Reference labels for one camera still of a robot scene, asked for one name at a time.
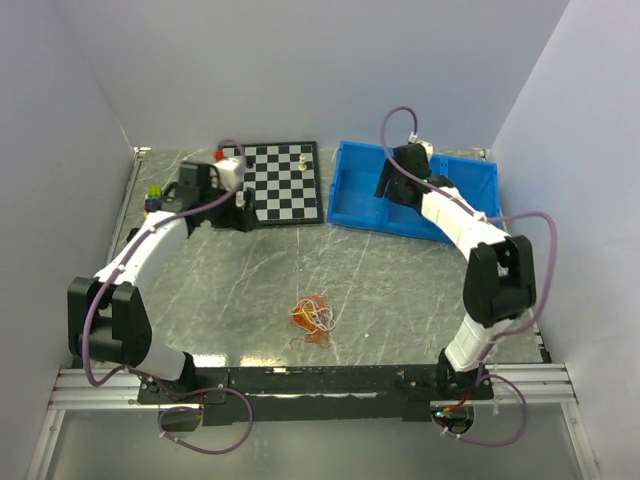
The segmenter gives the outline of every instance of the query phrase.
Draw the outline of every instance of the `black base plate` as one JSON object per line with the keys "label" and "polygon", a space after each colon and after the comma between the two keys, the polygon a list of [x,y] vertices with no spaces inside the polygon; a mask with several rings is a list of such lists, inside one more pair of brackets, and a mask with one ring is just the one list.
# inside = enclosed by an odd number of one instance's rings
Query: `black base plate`
{"label": "black base plate", "polygon": [[[247,395],[256,421],[401,418],[429,422],[429,402],[459,400],[436,385],[436,365],[335,367],[236,367],[197,369],[197,388],[218,385]],[[493,398],[491,384],[473,389],[473,400]],[[157,388],[141,389],[140,404],[200,402],[167,397]],[[244,403],[234,395],[208,394],[203,425],[247,420]]]}

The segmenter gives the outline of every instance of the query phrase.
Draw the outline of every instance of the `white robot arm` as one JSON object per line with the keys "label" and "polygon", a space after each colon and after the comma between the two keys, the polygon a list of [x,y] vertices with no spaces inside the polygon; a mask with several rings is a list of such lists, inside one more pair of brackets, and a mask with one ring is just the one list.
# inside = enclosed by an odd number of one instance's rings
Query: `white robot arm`
{"label": "white robot arm", "polygon": [[468,261],[463,290],[467,313],[440,363],[446,363],[453,375],[470,372],[491,349],[495,335],[535,303],[531,243],[488,223],[484,213],[474,210],[446,177],[431,176],[433,147],[415,138],[410,142],[394,149],[394,159],[444,195],[416,184],[387,160],[376,196],[414,208],[437,225]]}
{"label": "white robot arm", "polygon": [[[120,254],[93,278],[76,278],[71,283],[67,300],[69,349],[72,353],[81,353],[84,323],[98,289],[114,271],[120,270],[93,318],[89,337],[91,358],[125,365],[154,378],[191,388],[195,378],[193,358],[153,336],[142,299],[165,261],[180,250],[182,242],[203,221],[209,221],[215,227],[231,227],[244,232],[253,230],[257,217],[254,192],[249,189],[244,192],[240,189],[214,209],[179,217],[180,213],[210,204],[236,188],[241,181],[241,170],[241,162],[235,158],[215,164],[183,162],[178,181],[151,202],[144,224]],[[176,214],[178,218],[154,227]],[[124,262],[123,259],[143,234],[148,237]]]}

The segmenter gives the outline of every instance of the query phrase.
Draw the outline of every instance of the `white enclosure wall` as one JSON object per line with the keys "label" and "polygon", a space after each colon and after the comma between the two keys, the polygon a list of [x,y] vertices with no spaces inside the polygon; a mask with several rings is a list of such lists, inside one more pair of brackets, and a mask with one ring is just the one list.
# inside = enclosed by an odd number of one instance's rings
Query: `white enclosure wall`
{"label": "white enclosure wall", "polygon": [[568,3],[53,1],[132,144],[156,148],[375,142],[402,103],[438,146],[489,146]]}
{"label": "white enclosure wall", "polygon": [[[638,32],[636,0],[572,0],[494,144],[507,212],[542,209],[558,223],[541,328],[607,479],[640,472]],[[546,244],[541,223],[514,230]]]}
{"label": "white enclosure wall", "polygon": [[0,477],[23,478],[70,355],[66,288],[104,261],[131,151],[49,0],[0,1]]}

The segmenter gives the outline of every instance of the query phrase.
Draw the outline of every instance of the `blue plastic bin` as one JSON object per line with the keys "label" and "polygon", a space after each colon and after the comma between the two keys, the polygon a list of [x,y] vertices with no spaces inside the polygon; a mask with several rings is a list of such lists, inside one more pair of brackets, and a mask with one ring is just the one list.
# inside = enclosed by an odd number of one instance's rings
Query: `blue plastic bin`
{"label": "blue plastic bin", "polygon": [[[476,210],[500,216],[498,169],[494,163],[434,155],[433,175],[446,175]],[[377,145],[342,142],[329,190],[329,222],[344,227],[448,242],[442,230],[415,210],[373,196],[384,166]]]}

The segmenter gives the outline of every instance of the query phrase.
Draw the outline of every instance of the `marble surface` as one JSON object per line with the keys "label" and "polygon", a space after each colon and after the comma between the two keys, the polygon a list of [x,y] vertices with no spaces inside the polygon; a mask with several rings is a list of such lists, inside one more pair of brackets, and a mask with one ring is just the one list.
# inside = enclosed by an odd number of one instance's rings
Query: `marble surface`
{"label": "marble surface", "polygon": [[[325,211],[333,149],[320,149]],[[460,154],[460,151],[446,153]],[[166,185],[186,159],[210,151],[151,150],[141,159],[122,230],[143,221],[150,185]],[[451,246],[328,223],[250,233],[197,229],[145,295],[154,335],[200,366],[434,363],[464,316],[465,261]],[[288,310],[326,293],[338,325],[331,348],[289,341]],[[532,332],[499,345],[494,360],[540,362]]]}

